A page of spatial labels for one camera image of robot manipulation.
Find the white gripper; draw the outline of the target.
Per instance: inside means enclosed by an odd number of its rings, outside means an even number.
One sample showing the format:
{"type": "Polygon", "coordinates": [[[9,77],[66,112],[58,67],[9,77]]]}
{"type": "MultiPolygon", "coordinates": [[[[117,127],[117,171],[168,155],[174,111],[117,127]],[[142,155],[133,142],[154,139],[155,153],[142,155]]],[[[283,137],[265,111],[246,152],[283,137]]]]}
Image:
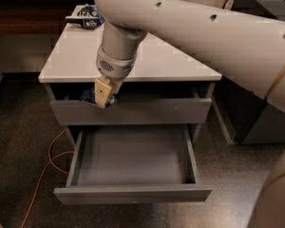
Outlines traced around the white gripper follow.
{"type": "Polygon", "coordinates": [[[97,51],[96,67],[99,72],[111,80],[111,83],[105,78],[97,78],[95,80],[95,103],[101,108],[105,108],[109,100],[113,100],[119,93],[126,78],[134,67],[137,54],[127,60],[120,60],[107,55],[104,50],[99,47],[97,51]]]}

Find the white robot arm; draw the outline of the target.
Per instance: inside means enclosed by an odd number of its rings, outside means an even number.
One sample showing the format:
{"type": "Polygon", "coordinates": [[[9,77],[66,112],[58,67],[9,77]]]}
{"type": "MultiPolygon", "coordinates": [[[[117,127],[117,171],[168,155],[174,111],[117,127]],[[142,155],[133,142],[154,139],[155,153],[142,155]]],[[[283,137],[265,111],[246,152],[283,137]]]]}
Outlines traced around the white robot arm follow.
{"type": "Polygon", "coordinates": [[[193,56],[285,113],[285,22],[181,0],[94,0],[105,19],[102,105],[129,74],[146,33],[193,56]]]}

